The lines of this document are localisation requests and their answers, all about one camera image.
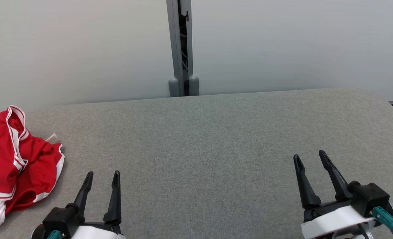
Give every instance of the gray tabletop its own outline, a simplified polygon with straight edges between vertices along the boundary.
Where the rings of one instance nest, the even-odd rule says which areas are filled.
[[[393,205],[393,107],[358,89],[225,94],[60,106],[27,113],[56,133],[65,165],[41,203],[7,216],[0,238],[29,238],[95,173],[85,217],[101,221],[121,172],[127,238],[302,238],[298,153],[323,202],[334,200],[318,151],[348,182],[374,182]],[[385,227],[376,238],[393,238]]]

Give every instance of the red garment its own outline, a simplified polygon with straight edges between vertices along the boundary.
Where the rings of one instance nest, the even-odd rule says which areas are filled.
[[[33,137],[20,108],[9,106],[0,113],[0,224],[5,214],[49,195],[63,167],[61,146]]]

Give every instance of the white wall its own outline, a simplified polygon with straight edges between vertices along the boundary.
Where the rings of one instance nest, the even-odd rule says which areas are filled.
[[[192,0],[200,94],[366,88],[393,100],[393,0]]]
[[[165,0],[0,0],[0,111],[168,97]]]

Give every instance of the teal cable connector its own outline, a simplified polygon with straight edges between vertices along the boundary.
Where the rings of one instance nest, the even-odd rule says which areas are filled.
[[[54,230],[47,239],[62,239],[62,233],[58,230]]]
[[[375,207],[373,209],[373,217],[378,222],[381,222],[389,228],[393,234],[393,216],[391,216],[385,209],[382,207]]]

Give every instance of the white care label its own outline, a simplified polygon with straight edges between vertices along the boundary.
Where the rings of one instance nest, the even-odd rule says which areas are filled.
[[[52,136],[49,137],[49,139],[46,139],[46,142],[53,144],[54,142],[56,142],[57,139],[58,139],[58,136],[56,136],[55,134],[52,134]]]

